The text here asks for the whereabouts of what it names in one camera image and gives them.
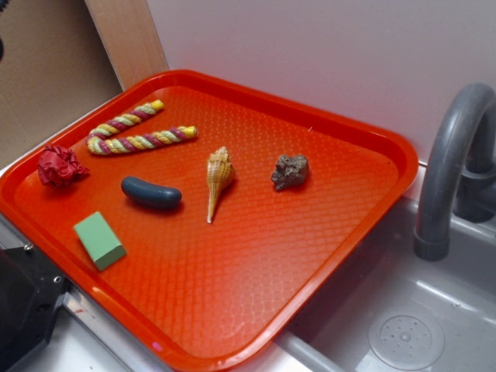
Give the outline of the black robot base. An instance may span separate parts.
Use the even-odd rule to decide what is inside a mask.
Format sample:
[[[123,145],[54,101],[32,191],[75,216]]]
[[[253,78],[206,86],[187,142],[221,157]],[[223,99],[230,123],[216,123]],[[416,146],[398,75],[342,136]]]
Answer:
[[[45,349],[67,292],[64,273],[37,247],[1,251],[1,370]]]

